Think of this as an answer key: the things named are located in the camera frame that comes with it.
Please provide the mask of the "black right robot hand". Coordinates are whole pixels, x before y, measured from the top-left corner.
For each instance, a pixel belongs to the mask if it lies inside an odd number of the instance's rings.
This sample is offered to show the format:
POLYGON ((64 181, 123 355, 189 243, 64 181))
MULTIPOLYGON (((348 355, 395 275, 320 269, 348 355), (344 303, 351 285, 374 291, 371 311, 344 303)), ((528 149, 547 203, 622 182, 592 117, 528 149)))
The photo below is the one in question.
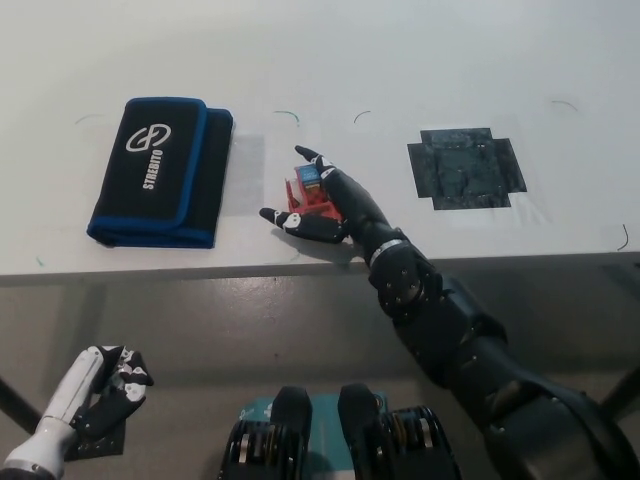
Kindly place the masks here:
POLYGON ((390 225, 370 193, 351 176, 336 167, 322 154, 297 145, 301 155, 320 177, 320 185, 336 208, 339 220, 316 215, 279 211, 263 207, 260 217, 285 233, 311 241, 338 244, 349 237, 363 251, 370 264, 393 250, 409 248, 409 240, 399 229, 390 225))

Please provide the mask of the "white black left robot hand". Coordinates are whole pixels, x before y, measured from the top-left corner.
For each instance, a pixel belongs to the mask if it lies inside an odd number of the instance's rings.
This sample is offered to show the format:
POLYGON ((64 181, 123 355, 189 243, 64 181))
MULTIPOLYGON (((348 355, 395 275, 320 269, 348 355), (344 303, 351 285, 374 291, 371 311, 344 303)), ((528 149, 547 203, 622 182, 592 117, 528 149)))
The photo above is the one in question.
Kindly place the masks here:
POLYGON ((1 467, 3 479, 60 479, 70 461, 120 455, 126 421, 154 385, 140 352, 90 346, 76 357, 27 440, 1 467))

